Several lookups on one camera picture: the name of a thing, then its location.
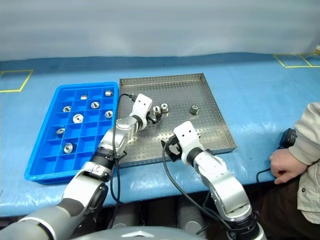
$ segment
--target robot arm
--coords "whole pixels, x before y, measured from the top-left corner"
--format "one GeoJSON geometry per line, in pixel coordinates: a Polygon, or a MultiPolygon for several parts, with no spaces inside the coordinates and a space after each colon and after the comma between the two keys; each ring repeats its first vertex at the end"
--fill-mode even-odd
{"type": "MultiPolygon", "coordinates": [[[[241,183],[232,176],[225,161],[205,150],[190,121],[173,130],[175,136],[168,145],[178,144],[181,160],[194,167],[202,182],[209,188],[219,215],[232,229],[227,233],[229,239],[263,240],[263,229],[256,222],[248,196],[241,183]]],[[[167,147],[166,153],[172,156],[167,147]]]]}
{"type": "Polygon", "coordinates": [[[0,239],[66,240],[89,215],[100,211],[108,193],[105,182],[110,180],[115,157],[124,152],[127,142],[147,126],[152,99],[139,94],[129,116],[116,121],[115,149],[113,129],[102,138],[91,160],[66,186],[61,202],[42,208],[0,231],[0,239]]]}

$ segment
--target yellow tape line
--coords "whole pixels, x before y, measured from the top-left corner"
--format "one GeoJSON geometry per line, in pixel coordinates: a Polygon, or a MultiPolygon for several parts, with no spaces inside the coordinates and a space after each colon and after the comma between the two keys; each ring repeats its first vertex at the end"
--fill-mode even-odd
{"type": "Polygon", "coordinates": [[[281,64],[282,67],[286,68],[286,69],[295,69],[295,68],[320,68],[320,65],[312,65],[308,60],[306,60],[302,54],[305,55],[317,55],[316,53],[300,53],[300,54],[273,54],[274,58],[281,64]],[[303,66],[303,65],[293,65],[293,66],[288,66],[285,65],[278,57],[278,56],[299,56],[300,58],[302,58],[307,64],[308,66],[303,66]]]}
{"type": "Polygon", "coordinates": [[[27,84],[29,78],[31,77],[32,73],[34,72],[33,69],[23,69],[23,70],[8,70],[8,71],[0,71],[0,78],[5,73],[21,73],[21,72],[29,72],[28,76],[26,76],[25,80],[23,81],[22,85],[19,89],[9,89],[9,90],[0,90],[0,93],[19,93],[24,89],[25,85],[27,84]]]}

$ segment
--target blue table surface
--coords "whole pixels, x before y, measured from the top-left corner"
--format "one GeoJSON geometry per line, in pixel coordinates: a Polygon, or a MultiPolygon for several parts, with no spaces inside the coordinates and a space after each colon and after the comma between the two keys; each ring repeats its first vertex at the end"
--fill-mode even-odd
{"type": "MultiPolygon", "coordinates": [[[[25,215],[57,204],[62,197],[65,184],[41,185],[24,179],[38,132],[60,85],[204,73],[238,146],[220,157],[244,185],[255,183],[256,173],[269,167],[269,156],[283,131],[292,128],[307,104],[320,97],[320,68],[284,68],[268,54],[45,58],[0,64],[1,71],[22,69],[34,70],[23,90],[0,93],[1,217],[25,215]]],[[[5,81],[0,78],[0,89],[10,84],[5,81]]],[[[192,167],[181,161],[170,162],[168,167],[186,192],[206,190],[192,167]]],[[[162,163],[123,168],[120,175],[125,203],[179,194],[162,163]]],[[[274,178],[266,172],[260,179],[274,178]]],[[[111,204],[114,201],[108,194],[104,205],[111,204]]]]}

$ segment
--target metal fitting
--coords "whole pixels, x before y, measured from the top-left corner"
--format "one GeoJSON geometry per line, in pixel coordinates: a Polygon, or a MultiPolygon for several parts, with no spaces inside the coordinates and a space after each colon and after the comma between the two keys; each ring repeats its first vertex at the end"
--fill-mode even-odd
{"type": "Polygon", "coordinates": [[[63,151],[64,151],[65,154],[70,154],[73,149],[74,149],[74,146],[72,145],[72,143],[67,142],[67,143],[64,145],[63,151]]]}
{"type": "Polygon", "coordinates": [[[104,92],[104,95],[105,95],[106,97],[112,97],[112,96],[114,95],[114,93],[113,93],[111,90],[106,90],[106,91],[104,92]]]}
{"type": "Polygon", "coordinates": [[[106,112],[104,113],[104,116],[105,116],[107,119],[112,118],[113,115],[114,115],[114,112],[111,111],[111,110],[106,111],[106,112]]]}
{"type": "Polygon", "coordinates": [[[90,107],[92,109],[97,109],[100,107],[100,103],[98,101],[94,101],[93,103],[91,103],[90,107]]]}
{"type": "Polygon", "coordinates": [[[84,116],[82,116],[82,114],[76,114],[73,116],[72,121],[75,124],[81,124],[84,121],[84,116]]]}
{"type": "Polygon", "coordinates": [[[154,106],[152,108],[152,111],[153,111],[153,115],[155,115],[155,116],[158,116],[161,114],[161,108],[159,106],[154,106]]]}
{"type": "Polygon", "coordinates": [[[168,111],[169,111],[169,109],[168,109],[168,104],[162,103],[162,104],[161,104],[161,112],[162,112],[163,114],[166,114],[168,111]]]}
{"type": "Polygon", "coordinates": [[[61,137],[65,133],[65,128],[59,128],[55,133],[61,137]]]}
{"type": "Polygon", "coordinates": [[[199,112],[199,107],[197,106],[197,105],[192,105],[191,107],[190,107],[190,113],[191,114],[193,114],[193,115],[197,115],[198,114],[198,112],[199,112]]]}
{"type": "Polygon", "coordinates": [[[88,95],[81,95],[80,99],[81,100],[87,100],[88,99],[88,95]]]}
{"type": "Polygon", "coordinates": [[[64,113],[69,113],[71,111],[71,106],[65,106],[63,109],[62,109],[62,112],[64,113]]]}

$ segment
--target jacket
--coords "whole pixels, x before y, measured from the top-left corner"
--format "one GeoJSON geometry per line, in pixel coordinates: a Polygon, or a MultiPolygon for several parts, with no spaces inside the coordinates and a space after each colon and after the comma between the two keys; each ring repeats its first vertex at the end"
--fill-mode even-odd
{"type": "Polygon", "coordinates": [[[313,224],[320,224],[320,102],[309,103],[294,125],[297,138],[290,153],[308,165],[300,176],[297,209],[313,224]]]}

